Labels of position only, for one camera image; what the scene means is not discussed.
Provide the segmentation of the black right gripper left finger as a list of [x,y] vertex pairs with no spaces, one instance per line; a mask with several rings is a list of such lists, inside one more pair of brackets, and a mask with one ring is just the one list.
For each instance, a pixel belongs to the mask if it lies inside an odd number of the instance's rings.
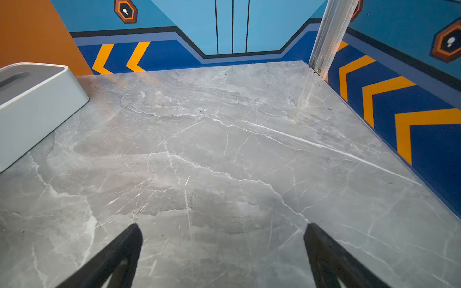
[[143,237],[139,226],[131,224],[97,253],[60,288],[130,288],[138,266]]

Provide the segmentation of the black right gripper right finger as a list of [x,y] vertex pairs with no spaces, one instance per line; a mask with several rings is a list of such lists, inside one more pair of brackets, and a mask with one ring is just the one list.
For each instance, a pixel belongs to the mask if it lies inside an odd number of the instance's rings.
[[389,287],[317,224],[308,224],[304,244],[317,288]]

